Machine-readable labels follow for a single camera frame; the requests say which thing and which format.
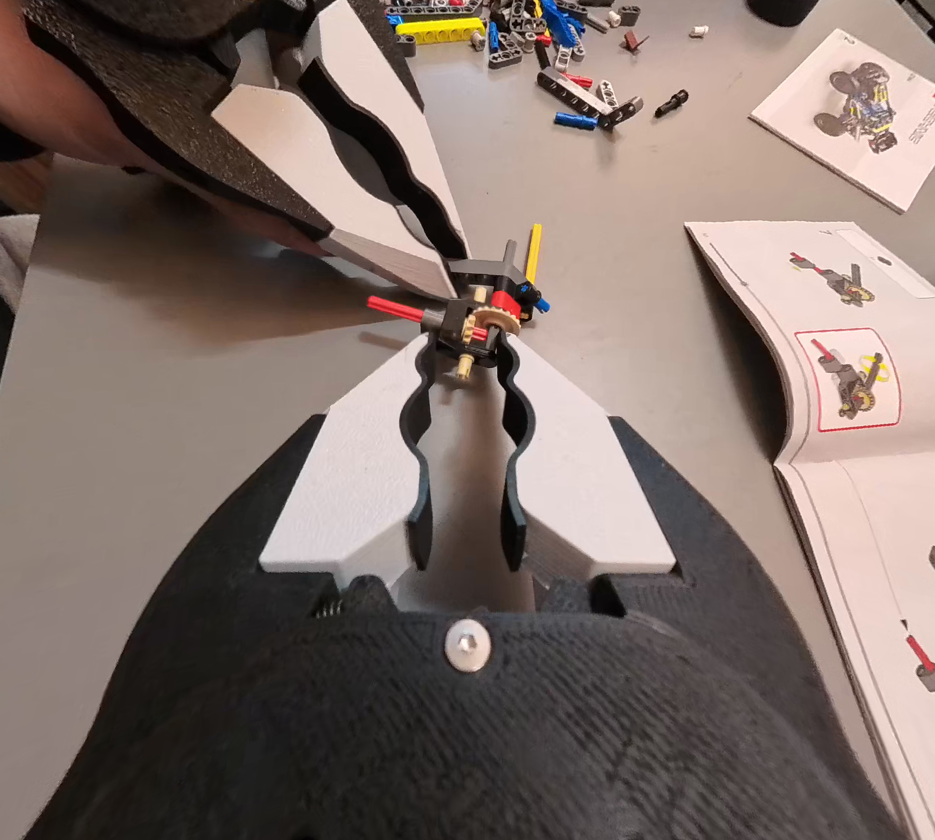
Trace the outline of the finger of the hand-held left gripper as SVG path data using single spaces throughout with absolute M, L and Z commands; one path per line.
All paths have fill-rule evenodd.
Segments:
M 376 163 L 390 194 L 413 213 L 445 260 L 470 249 L 421 100 L 349 0 L 319 8 L 302 45 L 298 89 L 332 127 Z
M 442 257 L 408 229 L 392 204 L 357 183 L 324 122 L 303 99 L 241 84 L 211 115 L 330 224 L 321 240 L 327 253 L 409 291 L 455 297 Z

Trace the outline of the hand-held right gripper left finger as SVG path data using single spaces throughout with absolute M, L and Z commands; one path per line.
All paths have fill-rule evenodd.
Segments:
M 433 508 L 418 444 L 431 425 L 436 339 L 418 335 L 321 422 L 259 563 L 268 573 L 356 577 L 391 588 L 427 568 Z

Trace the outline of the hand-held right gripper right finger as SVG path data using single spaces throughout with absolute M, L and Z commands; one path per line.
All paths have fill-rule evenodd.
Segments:
M 518 336 L 498 351 L 512 441 L 500 544 L 513 573 L 555 581 L 669 574 L 676 556 L 605 409 Z

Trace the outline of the black gear frame assembly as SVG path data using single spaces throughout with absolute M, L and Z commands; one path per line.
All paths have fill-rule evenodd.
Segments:
M 475 366 L 496 365 L 501 344 L 508 335 L 521 331 L 510 333 L 477 324 L 480 316 L 476 306 L 469 298 L 458 295 L 455 288 L 454 297 L 436 308 L 416 308 L 378 296 L 368 297 L 367 305 L 371 310 L 417 324 L 422 333 L 434 338 L 438 352 L 457 360 L 457 377 L 463 380 L 469 378 Z

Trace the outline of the grey beam yellow axle assembly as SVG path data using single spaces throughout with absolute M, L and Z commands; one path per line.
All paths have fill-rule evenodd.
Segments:
M 542 233 L 542 224 L 533 224 L 522 267 L 516 263 L 516 240 L 508 240 L 499 261 L 468 259 L 449 263 L 456 293 L 476 306 L 477 324 L 517 333 L 535 312 L 550 312 L 550 303 L 536 285 Z

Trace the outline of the person's left hand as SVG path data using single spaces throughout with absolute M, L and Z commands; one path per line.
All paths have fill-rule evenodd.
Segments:
M 27 0 L 1 0 L 1 121 L 23 138 L 94 165 L 138 167 L 198 196 L 238 230 L 322 258 L 327 252 L 288 221 L 190 185 L 130 143 L 103 101 L 63 63 L 32 43 Z

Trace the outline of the dark grey angled beam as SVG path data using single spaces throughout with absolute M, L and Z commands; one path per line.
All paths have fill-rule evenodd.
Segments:
M 613 131 L 641 112 L 644 106 L 641 98 L 630 99 L 621 105 L 610 103 L 552 67 L 540 70 L 536 82 L 543 91 L 572 111 L 581 125 L 603 131 Z

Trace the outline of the open instruction booklet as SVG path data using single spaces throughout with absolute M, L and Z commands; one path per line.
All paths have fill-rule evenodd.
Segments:
M 685 229 L 773 355 L 774 469 L 894 808 L 933 838 L 933 285 L 854 223 Z

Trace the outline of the grey cloth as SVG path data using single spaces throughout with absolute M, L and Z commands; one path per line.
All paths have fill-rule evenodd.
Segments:
M 15 316 L 37 236 L 38 214 L 1 216 L 1 298 Z

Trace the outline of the closed instruction booklet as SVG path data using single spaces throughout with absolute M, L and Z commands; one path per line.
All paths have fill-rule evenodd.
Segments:
M 841 29 L 750 119 L 899 214 L 933 173 L 933 82 Z

